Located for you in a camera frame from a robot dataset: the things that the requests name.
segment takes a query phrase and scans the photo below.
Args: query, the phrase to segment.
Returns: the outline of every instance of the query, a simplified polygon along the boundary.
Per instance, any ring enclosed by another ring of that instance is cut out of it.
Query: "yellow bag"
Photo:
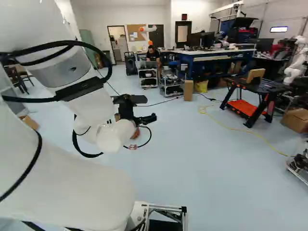
[[[196,83],[195,84],[196,91],[199,93],[207,93],[207,83],[208,80]]]

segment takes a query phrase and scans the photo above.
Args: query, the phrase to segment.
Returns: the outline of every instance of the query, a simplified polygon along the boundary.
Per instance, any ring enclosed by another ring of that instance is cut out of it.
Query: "man sitting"
[[[159,76],[161,75],[161,63],[160,63],[160,59],[159,59],[159,52],[154,49],[153,45],[150,45],[148,48],[148,52],[146,54],[146,61],[156,61],[157,62],[157,66],[158,66],[158,74]]]

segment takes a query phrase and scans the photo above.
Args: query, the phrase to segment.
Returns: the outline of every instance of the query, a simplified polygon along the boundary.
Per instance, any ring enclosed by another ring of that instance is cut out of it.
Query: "light blue floor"
[[[119,93],[144,94],[149,103],[165,100],[158,89],[142,90],[137,76],[126,76],[125,66],[115,66],[110,84]],[[47,97],[35,82],[31,97]],[[105,85],[111,95],[112,89]],[[207,95],[222,100],[227,89]],[[243,98],[257,103],[257,96],[244,91]],[[198,113],[201,105],[223,124],[246,128],[244,119],[219,109],[202,96],[192,102],[174,100],[153,107],[135,109],[136,116],[157,114],[150,124],[151,142],[135,151],[121,149],[91,161],[122,169],[132,178],[138,200],[187,206],[190,231],[302,231],[308,227],[308,188],[286,172],[286,157],[274,152],[253,135],[221,127]],[[28,105],[46,139],[77,154],[71,142],[73,113],[61,103]],[[259,119],[258,132],[278,150],[294,154],[299,135],[282,126],[279,117],[272,124]],[[142,130],[136,141],[148,139]],[[99,150],[80,140],[82,150]]]

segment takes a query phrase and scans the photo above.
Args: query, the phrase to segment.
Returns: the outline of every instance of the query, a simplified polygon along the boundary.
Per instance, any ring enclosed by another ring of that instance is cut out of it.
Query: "ceiling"
[[[170,0],[71,0],[81,6],[162,6]]]

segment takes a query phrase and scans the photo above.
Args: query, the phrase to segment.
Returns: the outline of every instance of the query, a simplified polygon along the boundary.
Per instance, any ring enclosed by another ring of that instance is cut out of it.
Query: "green door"
[[[95,46],[91,31],[89,31],[89,30],[79,30],[79,32],[80,32],[81,40],[83,42],[86,42],[88,44]],[[87,56],[89,57],[90,61],[92,62],[92,64],[95,67],[97,67],[97,62],[95,60],[95,53],[96,52],[90,50],[89,48],[85,48],[85,51],[86,51]]]

